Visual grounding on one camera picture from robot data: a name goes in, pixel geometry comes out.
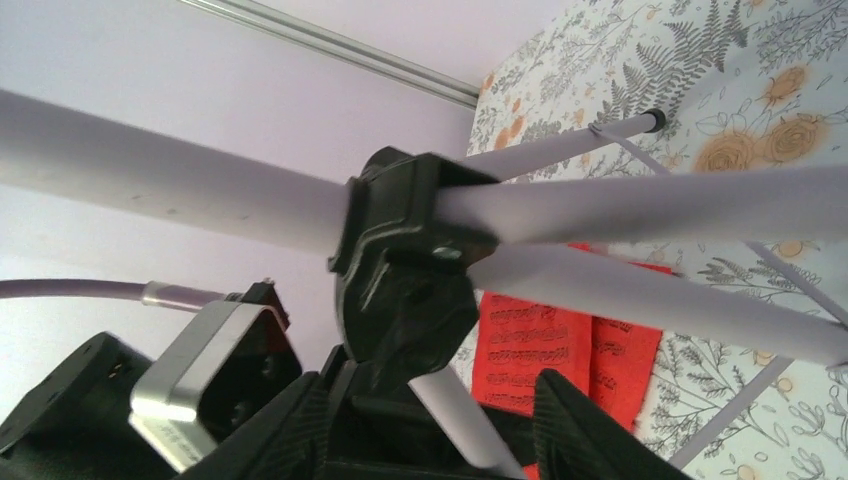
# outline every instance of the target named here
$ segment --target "white ceiling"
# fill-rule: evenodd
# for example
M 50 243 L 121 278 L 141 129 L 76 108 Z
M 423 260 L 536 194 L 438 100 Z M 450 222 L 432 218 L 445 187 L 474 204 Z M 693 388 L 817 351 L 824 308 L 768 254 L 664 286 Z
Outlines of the white ceiling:
M 480 85 L 568 0 L 257 0 L 437 72 Z

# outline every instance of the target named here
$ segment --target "metal screw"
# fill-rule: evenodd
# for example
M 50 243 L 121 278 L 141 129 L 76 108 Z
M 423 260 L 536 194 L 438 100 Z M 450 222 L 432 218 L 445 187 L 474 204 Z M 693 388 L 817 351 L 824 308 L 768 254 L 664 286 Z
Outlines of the metal screw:
M 233 408 L 233 415 L 230 417 L 230 424 L 233 428 L 238 428 L 246 422 L 251 417 L 252 410 L 250 402 L 244 401 L 237 403 L 235 408 Z
M 277 376 L 276 374 L 277 362 L 274 361 L 274 357 L 265 357 L 265 360 L 262 362 L 262 376 L 268 380 L 273 380 Z
M 459 260 L 462 251 L 451 247 L 437 247 L 433 250 L 433 255 L 443 260 Z

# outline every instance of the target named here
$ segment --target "black plastic clamp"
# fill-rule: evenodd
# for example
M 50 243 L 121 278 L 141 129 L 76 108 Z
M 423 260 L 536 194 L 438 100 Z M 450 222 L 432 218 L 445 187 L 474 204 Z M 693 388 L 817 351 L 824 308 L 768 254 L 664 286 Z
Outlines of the black plastic clamp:
M 394 389 L 448 365 L 478 319 L 466 269 L 497 239 L 435 218 L 441 188 L 498 183 L 435 154 L 386 147 L 349 182 L 345 229 L 329 269 L 348 355 Z

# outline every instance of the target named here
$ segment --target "red fabric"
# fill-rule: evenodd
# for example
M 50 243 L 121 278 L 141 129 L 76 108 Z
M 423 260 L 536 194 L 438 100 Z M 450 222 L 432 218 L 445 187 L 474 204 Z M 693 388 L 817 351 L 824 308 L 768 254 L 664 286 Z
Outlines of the red fabric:
M 667 267 L 641 266 L 671 273 Z M 662 331 L 608 318 L 593 320 L 589 397 L 632 432 L 645 401 Z
M 477 401 L 532 415 L 536 377 L 554 368 L 632 431 L 662 332 L 488 292 L 479 328 L 471 384 Z M 525 470 L 538 480 L 535 466 Z

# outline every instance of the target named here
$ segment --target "white plastic pipe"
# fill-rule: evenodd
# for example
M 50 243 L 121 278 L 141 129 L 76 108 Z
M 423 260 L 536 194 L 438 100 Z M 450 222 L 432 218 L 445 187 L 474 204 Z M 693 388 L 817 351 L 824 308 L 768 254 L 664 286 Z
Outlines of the white plastic pipe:
M 333 182 L 2 90 L 0 183 L 325 257 L 348 204 Z
M 480 405 L 450 366 L 409 382 L 469 465 L 507 478 L 527 478 Z
M 438 215 L 503 243 L 848 238 L 848 165 L 454 187 Z
M 477 288 L 822 365 L 848 362 L 838 322 L 562 246 L 502 245 L 468 269 Z
M 652 130 L 657 125 L 656 117 L 638 115 L 604 125 L 604 130 L 621 137 L 632 137 Z M 501 180 L 534 172 L 563 160 L 591 152 L 612 143 L 599 137 L 588 128 L 522 143 L 503 150 L 480 153 L 466 157 L 462 164 L 486 172 Z

